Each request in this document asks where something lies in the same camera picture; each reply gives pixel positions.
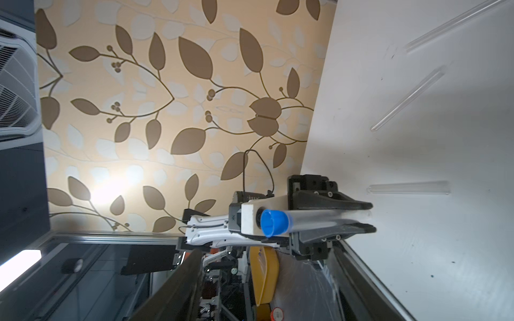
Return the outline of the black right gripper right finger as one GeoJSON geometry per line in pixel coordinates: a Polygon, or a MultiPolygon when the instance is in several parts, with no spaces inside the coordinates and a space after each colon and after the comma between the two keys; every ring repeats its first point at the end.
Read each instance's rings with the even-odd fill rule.
{"type": "Polygon", "coordinates": [[[335,244],[327,267],[340,295],[344,320],[405,320],[406,311],[345,244],[335,244]]]}

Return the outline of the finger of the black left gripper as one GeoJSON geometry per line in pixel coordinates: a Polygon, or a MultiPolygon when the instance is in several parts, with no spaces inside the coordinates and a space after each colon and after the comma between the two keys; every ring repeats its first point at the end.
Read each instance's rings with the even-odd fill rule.
{"type": "Polygon", "coordinates": [[[300,231],[299,240],[302,243],[319,243],[334,239],[347,239],[357,234],[373,234],[376,231],[377,228],[373,225],[357,222],[316,230],[300,231]]]}
{"type": "Polygon", "coordinates": [[[357,201],[339,192],[330,191],[295,191],[293,193],[294,210],[371,210],[372,203],[357,201]]]}

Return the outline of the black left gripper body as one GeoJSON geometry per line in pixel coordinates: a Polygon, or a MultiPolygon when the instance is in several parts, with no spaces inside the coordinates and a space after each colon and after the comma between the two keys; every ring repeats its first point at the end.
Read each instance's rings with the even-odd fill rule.
{"type": "Polygon", "coordinates": [[[337,183],[321,175],[293,175],[287,181],[287,203],[293,218],[290,254],[300,261],[327,259],[337,231],[341,193],[337,183]]]}

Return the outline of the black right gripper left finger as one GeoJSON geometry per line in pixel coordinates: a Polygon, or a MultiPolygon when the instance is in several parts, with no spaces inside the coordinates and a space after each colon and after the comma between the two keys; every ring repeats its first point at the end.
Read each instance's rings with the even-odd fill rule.
{"type": "Polygon", "coordinates": [[[202,291],[202,258],[194,250],[130,320],[196,320],[202,291]]]}

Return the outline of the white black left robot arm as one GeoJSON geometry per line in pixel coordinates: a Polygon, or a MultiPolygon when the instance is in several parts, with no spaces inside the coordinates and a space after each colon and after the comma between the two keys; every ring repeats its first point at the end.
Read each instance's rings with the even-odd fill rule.
{"type": "Polygon", "coordinates": [[[329,243],[374,234],[372,203],[355,200],[321,175],[292,175],[283,196],[237,191],[225,216],[186,209],[184,249],[264,246],[300,261],[321,261],[329,243]]]}

